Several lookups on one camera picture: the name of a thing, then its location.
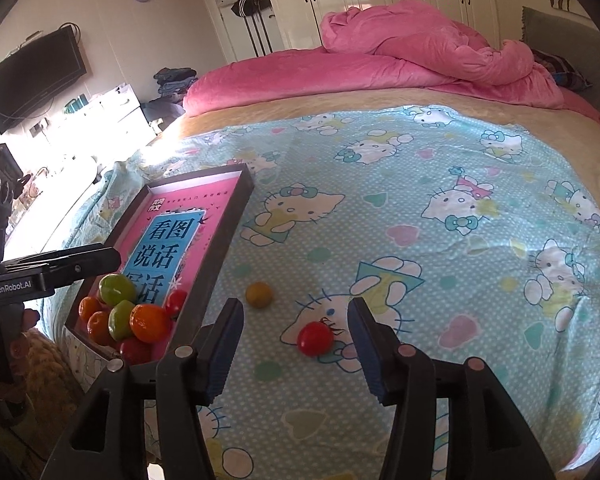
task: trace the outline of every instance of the black tv screen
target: black tv screen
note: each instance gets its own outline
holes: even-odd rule
[[[86,74],[71,26],[24,45],[0,62],[0,134]]]

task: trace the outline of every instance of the plaid pillow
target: plaid pillow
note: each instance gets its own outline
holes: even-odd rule
[[[564,86],[574,92],[582,92],[591,83],[562,56],[547,54],[541,50],[531,49],[534,61],[544,66],[554,78],[558,86]]]

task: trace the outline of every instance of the red ball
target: red ball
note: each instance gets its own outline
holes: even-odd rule
[[[167,316],[174,318],[178,317],[184,302],[187,299],[187,291],[177,288],[167,296],[167,301],[164,303],[164,309],[167,311]]]
[[[309,357],[327,353],[333,345],[333,332],[320,321],[312,321],[302,327],[296,340],[298,350]]]
[[[129,337],[120,343],[120,355],[130,365],[143,365],[151,361],[151,345]]]

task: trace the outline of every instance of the green fruit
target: green fruit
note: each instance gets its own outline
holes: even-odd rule
[[[109,333],[116,341],[122,341],[134,334],[129,326],[129,317],[135,307],[130,301],[122,300],[109,313]]]
[[[124,274],[107,274],[98,286],[100,297],[109,306],[116,306],[120,301],[135,301],[136,286]]]

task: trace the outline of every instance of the gray headboard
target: gray headboard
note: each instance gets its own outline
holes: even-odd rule
[[[523,7],[523,37],[528,46],[567,59],[593,86],[580,95],[600,111],[600,33],[560,16]]]

